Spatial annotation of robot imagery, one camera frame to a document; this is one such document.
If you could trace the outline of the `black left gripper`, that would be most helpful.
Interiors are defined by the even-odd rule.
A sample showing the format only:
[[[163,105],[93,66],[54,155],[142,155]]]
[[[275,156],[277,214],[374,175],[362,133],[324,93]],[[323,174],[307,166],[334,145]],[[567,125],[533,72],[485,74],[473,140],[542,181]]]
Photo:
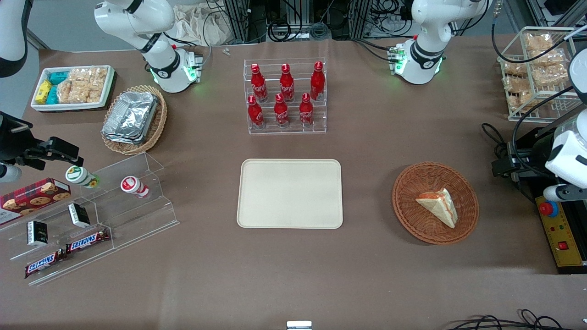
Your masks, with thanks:
[[[554,175],[546,169],[551,153],[519,153],[518,158],[505,156],[491,163],[493,177],[517,179],[518,182],[539,178],[554,181]]]

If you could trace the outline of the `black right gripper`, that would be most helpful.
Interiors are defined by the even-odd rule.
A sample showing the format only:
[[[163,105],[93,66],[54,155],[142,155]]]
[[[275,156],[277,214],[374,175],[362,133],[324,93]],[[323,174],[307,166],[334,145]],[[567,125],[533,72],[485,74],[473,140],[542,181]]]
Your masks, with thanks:
[[[82,167],[79,147],[58,137],[50,137],[35,147],[33,125],[4,112],[0,113],[0,160],[10,165],[45,167],[44,160],[60,160]]]

